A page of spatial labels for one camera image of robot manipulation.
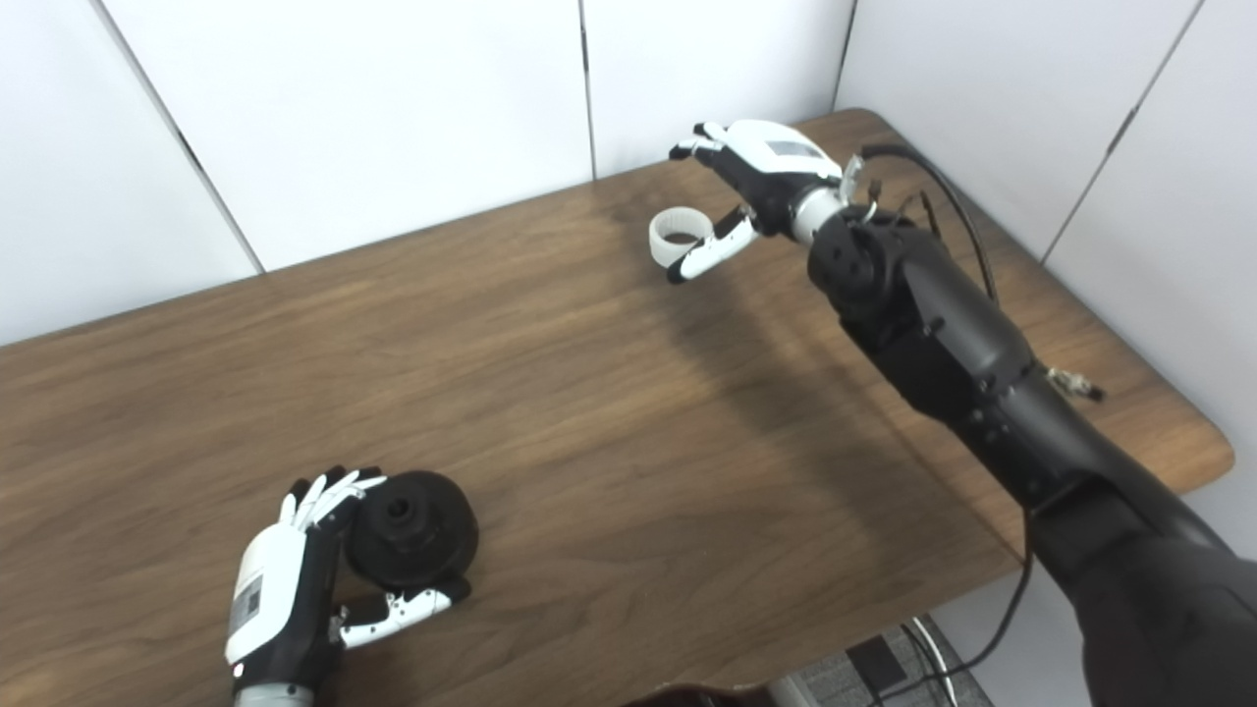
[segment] wire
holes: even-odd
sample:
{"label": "wire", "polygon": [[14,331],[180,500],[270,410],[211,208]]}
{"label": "wire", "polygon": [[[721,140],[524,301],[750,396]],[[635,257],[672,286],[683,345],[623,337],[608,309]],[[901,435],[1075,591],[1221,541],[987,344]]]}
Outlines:
{"label": "wire", "polygon": [[921,206],[925,209],[925,218],[930,220],[930,233],[935,238],[943,238],[943,231],[939,230],[938,216],[934,215],[934,204],[930,201],[930,195],[921,190]]}
{"label": "wire", "polygon": [[934,162],[930,162],[925,159],[925,155],[906,145],[866,145],[860,148],[860,156],[866,161],[876,157],[900,157],[915,162],[925,174],[930,175],[930,179],[943,190],[947,200],[952,203],[952,208],[955,209],[957,215],[960,218],[964,230],[969,234],[969,240],[973,243],[973,252],[978,257],[978,269],[982,270],[982,283],[987,288],[987,297],[998,307],[999,294],[996,292],[996,278],[991,270],[991,260],[987,258],[987,247],[982,242],[982,237],[978,235],[978,226],[973,224],[969,213],[960,205],[960,196],[952,189],[952,184],[934,166]]}
{"label": "wire", "polygon": [[925,637],[925,643],[930,644],[930,650],[934,653],[934,660],[938,664],[939,674],[943,676],[943,687],[947,688],[948,699],[952,701],[952,707],[958,707],[955,702],[955,686],[952,684],[952,676],[947,674],[947,660],[943,659],[943,652],[939,650],[938,644],[934,643],[934,637],[930,635],[929,629],[925,628],[925,624],[923,624],[920,619],[913,616],[913,624],[921,632],[921,635]]}
{"label": "wire", "polygon": [[911,639],[913,654],[916,657],[916,660],[921,664],[921,674],[933,671],[934,663],[930,662],[930,649],[925,648],[925,644],[921,643],[921,639],[916,637],[916,632],[908,628],[908,624],[899,624],[899,630],[903,632],[904,635],[906,635],[909,639]]}
{"label": "wire", "polygon": [[[987,642],[987,645],[982,650],[979,650],[978,654],[974,655],[973,658],[958,663],[957,665],[948,668],[947,671],[921,676],[919,679],[901,688],[892,689],[886,694],[880,696],[879,697],[880,699],[890,699],[891,697],[899,697],[900,694],[911,692],[921,687],[929,681],[941,681],[943,678],[960,674],[965,671],[978,667],[983,660],[989,658],[991,654],[996,652],[996,648],[999,647],[999,642],[1003,640],[1004,634],[1008,633],[1008,625],[1012,623],[1013,615],[1017,614],[1017,608],[1021,606],[1022,596],[1026,594],[1026,586],[1029,584],[1031,570],[1035,569],[1035,555],[1031,552],[1029,547],[1028,511],[1022,512],[1022,525],[1024,526],[1026,531],[1026,548],[1024,548],[1026,561],[1022,564],[1022,574],[1017,579],[1017,586],[1013,589],[1013,595],[1008,599],[1008,608],[1004,609],[1004,615],[1001,616],[999,625],[996,626],[996,633],[994,635],[991,637],[991,640]],[[874,707],[875,704],[876,702],[872,702],[869,704],[869,707]]]}

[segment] gray carpet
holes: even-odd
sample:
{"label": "gray carpet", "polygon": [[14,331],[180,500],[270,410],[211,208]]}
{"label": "gray carpet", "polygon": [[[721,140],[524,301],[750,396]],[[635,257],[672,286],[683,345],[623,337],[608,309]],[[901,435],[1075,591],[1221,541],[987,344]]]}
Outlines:
{"label": "gray carpet", "polygon": [[[923,616],[921,621],[929,628],[934,635],[934,640],[938,642],[939,650],[943,652],[947,664],[955,665],[959,663],[960,658],[957,657],[955,650],[943,638],[934,621],[929,616]],[[899,658],[904,672],[908,673],[908,682],[918,679],[924,674],[924,669],[931,668],[931,665],[924,663],[920,652],[913,647],[913,642],[899,630],[899,626],[884,633],[882,638],[890,644],[891,652]],[[831,655],[820,663],[810,665],[801,671],[799,676],[812,691],[812,696],[821,707],[866,707],[872,703],[872,696],[865,688],[860,676],[856,674],[851,662],[847,660],[846,653]],[[969,673],[954,676],[952,683],[955,686],[955,698],[960,707],[993,707],[991,701],[987,699],[987,694],[982,692],[982,688],[978,687],[978,683]],[[949,704],[947,693],[936,681],[930,681],[908,694],[885,702],[885,707],[943,707],[947,704]]]}

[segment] black cable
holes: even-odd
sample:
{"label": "black cable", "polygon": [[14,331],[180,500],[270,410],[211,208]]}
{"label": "black cable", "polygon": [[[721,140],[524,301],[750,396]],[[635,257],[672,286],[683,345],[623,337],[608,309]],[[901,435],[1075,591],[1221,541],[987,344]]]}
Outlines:
{"label": "black cable", "polygon": [[938,216],[934,215],[934,204],[930,201],[930,195],[921,190],[921,206],[925,208],[925,218],[930,220],[930,233],[934,238],[943,238],[943,231],[939,230]]}
{"label": "black cable", "polygon": [[[904,694],[905,692],[911,692],[911,691],[921,687],[923,684],[928,683],[929,681],[941,681],[943,678],[949,678],[952,676],[967,672],[967,671],[969,671],[972,668],[975,668],[983,660],[985,660],[987,658],[989,658],[992,653],[996,652],[996,648],[999,647],[999,642],[1003,640],[1004,639],[1004,634],[1008,633],[1008,625],[1013,621],[1013,615],[1017,613],[1017,606],[1021,605],[1022,596],[1026,594],[1026,586],[1029,584],[1031,570],[1035,567],[1035,555],[1031,552],[1031,547],[1029,547],[1029,513],[1028,512],[1023,512],[1022,513],[1022,523],[1024,526],[1024,532],[1026,532],[1026,550],[1024,550],[1024,552],[1026,552],[1026,562],[1022,564],[1022,574],[1017,579],[1017,587],[1013,589],[1012,598],[1008,600],[1008,608],[1004,609],[1004,615],[999,619],[999,625],[996,626],[996,633],[994,633],[994,635],[991,637],[991,640],[987,642],[987,645],[982,650],[979,650],[978,654],[974,655],[973,658],[969,658],[968,660],[965,660],[963,663],[959,663],[957,665],[953,665],[953,667],[950,667],[950,668],[948,668],[947,671],[943,671],[943,672],[926,673],[926,674],[921,676],[919,679],[916,679],[916,681],[914,681],[914,682],[911,682],[911,683],[909,683],[909,684],[906,684],[906,686],[904,686],[901,688],[892,689],[892,691],[887,692],[886,694],[880,696],[880,699],[890,699],[891,697],[899,697],[900,694]],[[870,703],[867,707],[875,707],[875,704],[876,704],[876,702]]]}
{"label": "black cable", "polygon": [[943,172],[925,159],[924,155],[909,147],[906,145],[866,145],[860,148],[860,156],[864,160],[874,160],[876,157],[900,157],[903,160],[909,160],[915,162],[925,174],[939,185],[943,190],[943,195],[947,200],[952,203],[952,208],[955,209],[957,215],[960,218],[960,223],[964,225],[964,230],[969,234],[969,240],[973,243],[973,252],[978,257],[978,269],[982,270],[982,283],[987,288],[987,297],[991,298],[996,306],[999,306],[999,296],[996,293],[996,277],[991,272],[991,260],[987,258],[987,248],[982,242],[982,237],[978,235],[978,226],[973,224],[973,219],[969,218],[969,213],[964,210],[960,205],[960,196],[957,195],[955,190],[952,189],[950,182],[943,176]]}

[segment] robotic finger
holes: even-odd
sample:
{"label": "robotic finger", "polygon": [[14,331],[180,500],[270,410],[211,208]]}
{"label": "robotic finger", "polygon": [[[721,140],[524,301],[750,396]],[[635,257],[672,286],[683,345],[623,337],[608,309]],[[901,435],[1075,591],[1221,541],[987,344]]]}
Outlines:
{"label": "robotic finger", "polygon": [[672,284],[689,282],[745,250],[760,237],[752,214],[745,206],[738,206],[725,214],[711,235],[669,265],[667,282]]}

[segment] sticker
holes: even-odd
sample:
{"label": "sticker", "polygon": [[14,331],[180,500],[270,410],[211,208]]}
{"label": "sticker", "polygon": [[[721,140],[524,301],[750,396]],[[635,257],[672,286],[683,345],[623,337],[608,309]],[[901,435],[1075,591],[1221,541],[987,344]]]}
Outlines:
{"label": "sticker", "polygon": [[261,610],[261,577],[263,575],[254,577],[231,603],[231,621],[228,625],[229,635],[240,630],[240,626],[248,624],[249,619],[256,616],[258,611]]}

